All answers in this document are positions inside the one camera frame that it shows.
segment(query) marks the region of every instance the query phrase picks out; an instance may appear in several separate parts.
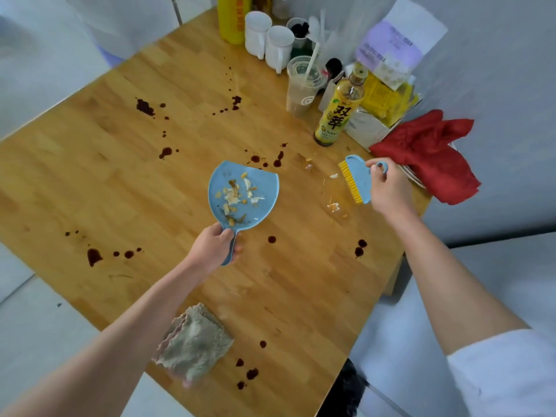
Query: red cloth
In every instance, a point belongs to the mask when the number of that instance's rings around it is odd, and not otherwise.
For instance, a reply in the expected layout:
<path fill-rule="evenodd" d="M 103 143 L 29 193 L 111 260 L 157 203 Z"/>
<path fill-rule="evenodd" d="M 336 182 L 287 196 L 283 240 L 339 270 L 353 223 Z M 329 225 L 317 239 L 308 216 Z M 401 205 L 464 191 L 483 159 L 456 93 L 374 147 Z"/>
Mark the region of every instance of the red cloth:
<path fill-rule="evenodd" d="M 442 116 L 441 110 L 434 109 L 402 123 L 369 149 L 375 156 L 389 157 L 399 165 L 410 166 L 440 202 L 458 204 L 475 195 L 481 183 L 462 154 L 448 144 L 466 136 L 473 120 L 442 121 Z"/>

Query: beige towel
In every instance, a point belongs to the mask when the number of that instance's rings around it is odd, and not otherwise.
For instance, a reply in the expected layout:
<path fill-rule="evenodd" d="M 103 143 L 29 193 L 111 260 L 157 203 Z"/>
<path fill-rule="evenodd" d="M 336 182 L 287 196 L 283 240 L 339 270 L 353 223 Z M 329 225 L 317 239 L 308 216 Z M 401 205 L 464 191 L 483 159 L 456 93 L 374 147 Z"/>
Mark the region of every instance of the beige towel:
<path fill-rule="evenodd" d="M 222 323 L 199 303 L 172 321 L 153 360 L 189 386 L 212 369 L 232 343 Z"/>

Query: forearm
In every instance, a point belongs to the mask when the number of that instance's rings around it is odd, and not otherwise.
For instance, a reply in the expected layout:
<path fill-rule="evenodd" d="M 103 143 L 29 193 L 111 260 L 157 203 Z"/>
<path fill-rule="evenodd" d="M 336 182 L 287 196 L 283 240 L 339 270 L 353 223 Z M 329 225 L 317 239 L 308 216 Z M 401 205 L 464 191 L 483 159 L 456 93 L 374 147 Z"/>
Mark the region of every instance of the forearm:
<path fill-rule="evenodd" d="M 193 289 L 184 266 L 159 280 L 94 342 L 3 417 L 119 416 L 176 310 Z"/>
<path fill-rule="evenodd" d="M 444 354 L 527 324 L 509 311 L 471 274 L 417 215 L 390 224 L 407 260 Z"/>

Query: folded cloth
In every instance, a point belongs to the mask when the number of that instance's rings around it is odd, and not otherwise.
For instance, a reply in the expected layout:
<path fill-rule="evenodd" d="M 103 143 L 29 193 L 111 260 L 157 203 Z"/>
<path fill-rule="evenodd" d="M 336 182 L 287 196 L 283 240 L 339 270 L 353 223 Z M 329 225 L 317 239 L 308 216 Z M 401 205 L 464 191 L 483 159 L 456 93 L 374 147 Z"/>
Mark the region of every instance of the folded cloth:
<path fill-rule="evenodd" d="M 222 323 L 199 303 L 172 321 L 153 361 L 189 386 L 212 369 L 232 344 Z"/>
<path fill-rule="evenodd" d="M 389 157 L 411 167 L 440 202 L 458 204 L 475 195 L 481 183 L 462 154 L 448 144 L 466 136 L 473 120 L 442 121 L 442 117 L 443 112 L 434 109 L 402 123 L 369 150 L 377 157 Z"/>

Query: wooden table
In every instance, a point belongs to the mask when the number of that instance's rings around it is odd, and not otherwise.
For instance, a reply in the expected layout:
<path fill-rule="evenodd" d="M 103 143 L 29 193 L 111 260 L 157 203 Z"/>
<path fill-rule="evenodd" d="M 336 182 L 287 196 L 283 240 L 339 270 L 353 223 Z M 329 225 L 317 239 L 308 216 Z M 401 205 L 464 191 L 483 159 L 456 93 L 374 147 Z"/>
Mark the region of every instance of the wooden table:
<path fill-rule="evenodd" d="M 197 417 L 313 416 L 402 254 L 382 217 L 355 205 L 341 174 L 330 178 L 347 154 L 368 154 L 345 134 L 318 146 L 316 105 L 303 121 L 293 118 L 287 87 L 285 73 L 220 39 L 212 10 L 0 145 L 1 241 L 100 330 L 212 224 L 207 183 L 221 161 L 268 163 L 279 174 L 275 208 L 244 233 L 240 261 L 180 310 L 207 305 L 235 338 L 230 352 L 190 390 L 148 367 Z M 155 115 L 138 111 L 136 98 Z M 172 154 L 160 159 L 167 147 Z M 419 212 L 429 200 L 414 188 Z M 339 211 L 329 210 L 333 202 Z M 360 238 L 368 246 L 356 259 Z M 92 267 L 91 248 L 103 258 Z M 254 367 L 260 374 L 247 381 Z"/>

